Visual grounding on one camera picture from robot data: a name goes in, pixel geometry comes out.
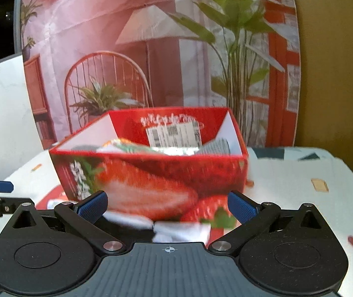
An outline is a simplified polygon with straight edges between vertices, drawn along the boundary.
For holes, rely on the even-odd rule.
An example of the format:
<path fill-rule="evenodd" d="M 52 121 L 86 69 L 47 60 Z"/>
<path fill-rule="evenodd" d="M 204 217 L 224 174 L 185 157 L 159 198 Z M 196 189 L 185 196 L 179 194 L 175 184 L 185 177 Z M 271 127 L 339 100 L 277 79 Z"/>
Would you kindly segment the orange floral cloth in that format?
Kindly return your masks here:
<path fill-rule="evenodd" d="M 142 144 L 130 142 L 127 139 L 114 139 L 106 142 L 96 149 L 97 153 L 147 153 L 147 154 L 163 154 L 167 156 L 191 156 L 199 151 L 195 147 L 150 147 Z"/>

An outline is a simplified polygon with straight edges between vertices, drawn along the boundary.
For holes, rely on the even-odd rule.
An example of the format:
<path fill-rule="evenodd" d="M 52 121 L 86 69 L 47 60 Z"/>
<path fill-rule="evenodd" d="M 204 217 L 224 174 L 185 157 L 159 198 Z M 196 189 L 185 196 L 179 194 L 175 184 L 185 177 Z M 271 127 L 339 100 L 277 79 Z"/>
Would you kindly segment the red strawberry cardboard box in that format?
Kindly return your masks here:
<path fill-rule="evenodd" d="M 202 145 L 218 138 L 230 155 L 167 156 L 97 153 L 114 139 L 150 146 L 146 129 L 197 121 Z M 154 221 L 185 220 L 205 198 L 242 191 L 248 153 L 239 126 L 225 107 L 158 107 L 109 111 L 49 151 L 60 183 L 71 200 L 102 190 L 108 208 Z"/>

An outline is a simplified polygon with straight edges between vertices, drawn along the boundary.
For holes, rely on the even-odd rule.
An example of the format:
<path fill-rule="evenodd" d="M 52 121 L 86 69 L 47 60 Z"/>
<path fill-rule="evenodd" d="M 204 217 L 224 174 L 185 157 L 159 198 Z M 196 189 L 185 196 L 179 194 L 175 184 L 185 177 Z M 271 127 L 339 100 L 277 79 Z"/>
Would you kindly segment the printed living room backdrop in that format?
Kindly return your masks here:
<path fill-rule="evenodd" d="M 227 107 L 247 146 L 294 144 L 295 0 L 22 0 L 20 23 L 46 145 L 147 107 Z"/>

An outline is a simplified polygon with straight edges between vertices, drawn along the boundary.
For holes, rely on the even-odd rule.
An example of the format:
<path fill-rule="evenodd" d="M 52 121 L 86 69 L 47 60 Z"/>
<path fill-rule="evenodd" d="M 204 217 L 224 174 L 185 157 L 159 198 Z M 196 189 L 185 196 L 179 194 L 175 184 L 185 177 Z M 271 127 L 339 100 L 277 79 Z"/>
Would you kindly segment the grey knit cloth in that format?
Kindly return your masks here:
<path fill-rule="evenodd" d="M 218 138 L 202 145 L 195 155 L 230 155 L 229 142 L 225 138 Z"/>

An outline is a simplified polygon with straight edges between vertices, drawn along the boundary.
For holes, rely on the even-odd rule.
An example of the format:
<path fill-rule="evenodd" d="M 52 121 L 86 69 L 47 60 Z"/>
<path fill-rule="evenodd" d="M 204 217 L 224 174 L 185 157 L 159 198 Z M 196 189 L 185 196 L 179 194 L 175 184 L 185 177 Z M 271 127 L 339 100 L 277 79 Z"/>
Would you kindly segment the cartoon print tablecloth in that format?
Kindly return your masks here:
<path fill-rule="evenodd" d="M 154 243 L 150 230 L 101 217 L 69 199 L 23 203 L 0 232 L 0 296 L 353 296 L 353 172 L 338 158 L 250 158 L 260 205 L 241 224 L 227 195 L 185 220 L 211 225 L 207 244 Z"/>

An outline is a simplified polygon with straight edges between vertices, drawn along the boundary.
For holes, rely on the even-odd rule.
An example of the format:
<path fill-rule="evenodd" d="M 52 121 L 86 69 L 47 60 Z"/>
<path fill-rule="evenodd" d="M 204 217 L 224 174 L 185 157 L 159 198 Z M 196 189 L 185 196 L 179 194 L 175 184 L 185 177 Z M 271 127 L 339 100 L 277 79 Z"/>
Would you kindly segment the white shipping label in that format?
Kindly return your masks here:
<path fill-rule="evenodd" d="M 201 132 L 197 121 L 149 127 L 146 129 L 146 133 L 151 147 L 195 148 L 202 146 Z"/>

